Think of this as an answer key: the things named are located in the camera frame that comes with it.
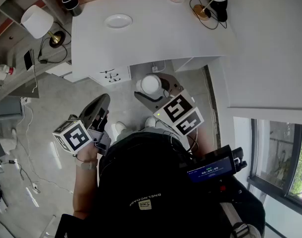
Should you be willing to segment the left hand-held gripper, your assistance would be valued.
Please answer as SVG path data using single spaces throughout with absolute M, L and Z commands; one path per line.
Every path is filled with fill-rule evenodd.
M 66 120 L 52 133 L 63 150 L 76 154 L 89 143 L 93 142 L 102 155 L 109 150 L 111 139 L 104 131 L 107 124 L 110 96 L 102 94 L 91 101 L 79 115 L 79 119 Z M 86 129 L 83 123 L 91 123 Z

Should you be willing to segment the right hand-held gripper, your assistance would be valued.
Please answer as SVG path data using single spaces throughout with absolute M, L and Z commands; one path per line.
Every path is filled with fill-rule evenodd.
M 135 91 L 135 98 L 140 101 L 149 110 L 158 110 L 153 115 L 170 126 L 180 136 L 186 136 L 199 127 L 204 119 L 187 90 L 170 74 L 158 73 L 162 88 L 169 93 L 169 96 L 175 96 L 170 100 L 160 96 L 153 99 L 148 95 Z

